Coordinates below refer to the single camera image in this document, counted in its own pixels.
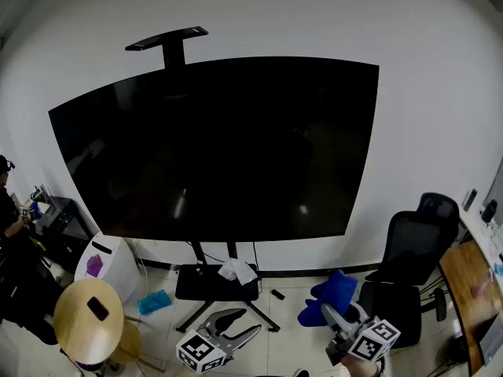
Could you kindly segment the white crumpled plastic bag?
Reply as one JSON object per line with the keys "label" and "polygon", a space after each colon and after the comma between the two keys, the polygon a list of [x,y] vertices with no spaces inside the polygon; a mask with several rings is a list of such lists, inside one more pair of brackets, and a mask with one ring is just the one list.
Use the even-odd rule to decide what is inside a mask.
{"label": "white crumpled plastic bag", "polygon": [[237,280],[241,286],[249,284],[258,278],[256,271],[246,262],[230,258],[218,270],[218,274],[228,281]]}

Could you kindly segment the black wall-mounted device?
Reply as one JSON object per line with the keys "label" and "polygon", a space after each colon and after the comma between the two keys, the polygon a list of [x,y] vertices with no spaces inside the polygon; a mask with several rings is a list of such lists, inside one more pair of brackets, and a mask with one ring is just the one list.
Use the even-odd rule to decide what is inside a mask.
{"label": "black wall-mounted device", "polygon": [[462,202],[463,211],[468,212],[470,210],[477,195],[478,191],[475,188],[472,188],[471,190],[468,191]]}

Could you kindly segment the round wooden stool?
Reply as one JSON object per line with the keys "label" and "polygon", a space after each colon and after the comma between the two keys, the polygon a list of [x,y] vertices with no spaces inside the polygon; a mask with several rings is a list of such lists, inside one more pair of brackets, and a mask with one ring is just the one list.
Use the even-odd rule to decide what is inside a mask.
{"label": "round wooden stool", "polygon": [[[99,320],[88,301],[97,299],[108,311]],[[66,287],[59,297],[53,315],[53,329],[61,349],[74,361],[99,364],[119,344],[123,333],[123,304],[107,282],[88,278]]]}

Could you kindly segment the black television stand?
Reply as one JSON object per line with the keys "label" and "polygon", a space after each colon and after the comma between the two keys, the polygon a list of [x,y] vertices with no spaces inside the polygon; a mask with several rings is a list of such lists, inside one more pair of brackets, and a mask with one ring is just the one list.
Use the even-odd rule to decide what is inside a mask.
{"label": "black television stand", "polygon": [[[163,52],[164,67],[178,68],[185,65],[184,40],[205,35],[208,35],[208,32],[200,26],[188,27],[144,38],[138,42],[126,46],[125,50],[139,52],[161,46]],[[199,241],[194,241],[192,243],[189,243],[189,245],[196,255],[196,271],[200,274],[200,276],[203,276],[205,267],[208,267],[206,259],[207,255],[204,253]],[[236,243],[228,242],[227,248],[229,256],[231,256],[232,258],[237,258]],[[199,309],[197,309],[193,315],[191,315],[183,324],[176,327],[175,330],[180,333],[185,333],[188,327],[192,326],[196,319],[200,317],[214,303],[215,301],[212,300],[205,301],[204,304]],[[243,301],[243,303],[269,325],[269,332],[280,331],[280,326],[272,321],[258,307],[256,307],[255,304],[253,304],[251,301]]]}

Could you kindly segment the blue cloth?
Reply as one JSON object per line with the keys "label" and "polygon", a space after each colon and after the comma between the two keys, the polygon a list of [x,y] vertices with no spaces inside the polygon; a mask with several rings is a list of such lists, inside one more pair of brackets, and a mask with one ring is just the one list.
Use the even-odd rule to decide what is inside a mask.
{"label": "blue cloth", "polygon": [[327,322],[321,312],[325,303],[331,305],[339,314],[344,315],[351,299],[357,290],[358,281],[337,270],[327,281],[311,288],[306,308],[298,315],[299,323],[306,328],[326,326]]}

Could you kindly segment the black speaker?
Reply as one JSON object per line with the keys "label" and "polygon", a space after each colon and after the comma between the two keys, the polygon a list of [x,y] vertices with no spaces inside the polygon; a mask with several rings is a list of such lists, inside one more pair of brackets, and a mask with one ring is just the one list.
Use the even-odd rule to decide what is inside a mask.
{"label": "black speaker", "polygon": [[483,212],[481,213],[481,220],[484,223],[489,224],[493,219],[494,215],[496,214],[496,211],[497,211],[497,201],[495,199],[492,199],[484,207]]}

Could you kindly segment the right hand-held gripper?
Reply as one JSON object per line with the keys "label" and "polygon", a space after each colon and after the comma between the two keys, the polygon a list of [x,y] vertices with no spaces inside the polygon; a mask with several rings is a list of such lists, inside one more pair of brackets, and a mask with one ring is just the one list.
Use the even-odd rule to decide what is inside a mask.
{"label": "right hand-held gripper", "polygon": [[354,301],[347,308],[347,320],[329,303],[321,305],[321,313],[335,334],[325,349],[332,364],[340,363],[348,354],[363,361],[377,362],[401,335],[387,320],[369,317]]}

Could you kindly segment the large black monitor screen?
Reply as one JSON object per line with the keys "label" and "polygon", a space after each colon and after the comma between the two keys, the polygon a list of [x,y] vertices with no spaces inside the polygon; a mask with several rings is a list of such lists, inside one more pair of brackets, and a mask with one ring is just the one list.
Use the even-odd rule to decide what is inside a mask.
{"label": "large black monitor screen", "polygon": [[107,235],[250,242],[345,233],[369,150],[380,69],[242,57],[138,75],[49,113]]}

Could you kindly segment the white cylindrical bin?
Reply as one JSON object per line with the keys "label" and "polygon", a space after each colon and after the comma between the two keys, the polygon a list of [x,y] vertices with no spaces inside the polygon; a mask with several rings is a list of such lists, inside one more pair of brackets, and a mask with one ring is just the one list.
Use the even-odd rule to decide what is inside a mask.
{"label": "white cylindrical bin", "polygon": [[[103,266],[98,278],[86,274],[88,259],[99,254]],[[76,267],[74,281],[100,279],[110,284],[124,304],[141,279],[134,255],[122,237],[108,236],[99,232],[88,243]]]}

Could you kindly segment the black mesh office chair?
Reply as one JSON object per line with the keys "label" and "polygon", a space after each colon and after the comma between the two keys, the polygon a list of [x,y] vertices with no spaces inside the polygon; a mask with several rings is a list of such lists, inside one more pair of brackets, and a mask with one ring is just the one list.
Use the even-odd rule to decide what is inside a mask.
{"label": "black mesh office chair", "polygon": [[390,220],[383,260],[365,278],[358,303],[400,330],[395,349],[420,341],[423,313],[434,310],[438,321],[446,319],[445,291],[436,287],[423,304],[419,287],[455,241],[459,221],[457,203],[436,192],[424,193],[416,210],[400,211]]}

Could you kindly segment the purple bag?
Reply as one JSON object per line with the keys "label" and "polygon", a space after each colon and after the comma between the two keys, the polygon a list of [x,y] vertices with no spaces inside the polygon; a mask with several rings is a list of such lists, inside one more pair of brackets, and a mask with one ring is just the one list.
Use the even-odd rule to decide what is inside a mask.
{"label": "purple bag", "polygon": [[103,261],[99,254],[90,257],[86,263],[86,274],[98,278],[103,266]]}

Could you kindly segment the person's right forearm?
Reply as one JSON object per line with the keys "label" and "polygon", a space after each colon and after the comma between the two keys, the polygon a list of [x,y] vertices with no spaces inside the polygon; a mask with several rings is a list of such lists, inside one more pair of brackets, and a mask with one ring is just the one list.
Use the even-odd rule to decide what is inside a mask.
{"label": "person's right forearm", "polygon": [[341,364],[348,370],[351,377],[381,377],[384,373],[380,364],[363,361],[350,354],[341,359]]}

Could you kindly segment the light blue plastic bag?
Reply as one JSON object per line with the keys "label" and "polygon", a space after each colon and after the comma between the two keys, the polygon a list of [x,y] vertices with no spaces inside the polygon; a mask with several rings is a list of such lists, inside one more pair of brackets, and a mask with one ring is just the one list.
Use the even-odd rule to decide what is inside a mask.
{"label": "light blue plastic bag", "polygon": [[171,305],[171,300],[169,295],[165,290],[160,290],[148,294],[145,298],[141,299],[137,303],[138,312],[142,316],[148,316],[157,310],[166,308]]}

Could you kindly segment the black phone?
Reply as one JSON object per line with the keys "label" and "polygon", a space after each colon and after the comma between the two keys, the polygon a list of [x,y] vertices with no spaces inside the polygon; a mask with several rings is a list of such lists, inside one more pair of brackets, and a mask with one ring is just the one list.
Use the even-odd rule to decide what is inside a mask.
{"label": "black phone", "polygon": [[107,308],[95,296],[89,299],[87,307],[99,321],[104,321],[109,315]]}

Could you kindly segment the black tray box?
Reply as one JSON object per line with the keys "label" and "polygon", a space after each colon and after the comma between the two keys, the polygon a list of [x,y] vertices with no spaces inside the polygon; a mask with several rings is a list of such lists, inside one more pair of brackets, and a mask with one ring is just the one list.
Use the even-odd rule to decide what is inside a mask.
{"label": "black tray box", "polygon": [[53,197],[52,204],[35,223],[35,238],[44,255],[62,269],[74,273],[94,237],[72,199]]}

